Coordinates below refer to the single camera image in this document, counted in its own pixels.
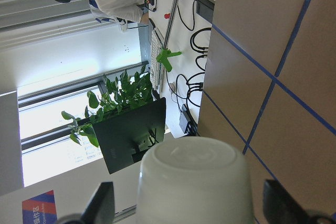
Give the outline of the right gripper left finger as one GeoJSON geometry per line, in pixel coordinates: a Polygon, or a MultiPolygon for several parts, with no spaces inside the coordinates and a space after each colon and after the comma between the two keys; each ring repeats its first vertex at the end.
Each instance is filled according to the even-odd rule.
{"type": "Polygon", "coordinates": [[[113,223],[115,216],[113,182],[103,182],[80,217],[82,223],[113,223]]]}

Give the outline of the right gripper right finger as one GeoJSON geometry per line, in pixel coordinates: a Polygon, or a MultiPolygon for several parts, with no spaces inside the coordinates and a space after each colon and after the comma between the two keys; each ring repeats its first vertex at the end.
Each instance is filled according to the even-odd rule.
{"type": "Polygon", "coordinates": [[[263,213],[268,223],[309,223],[309,215],[277,180],[263,187],[263,213]]]}

